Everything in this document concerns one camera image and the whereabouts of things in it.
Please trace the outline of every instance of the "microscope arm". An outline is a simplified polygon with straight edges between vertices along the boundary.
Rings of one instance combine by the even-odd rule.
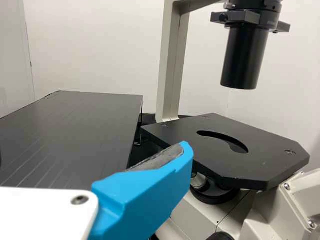
[[[190,12],[221,0],[165,0],[156,102],[158,123],[177,120]]]

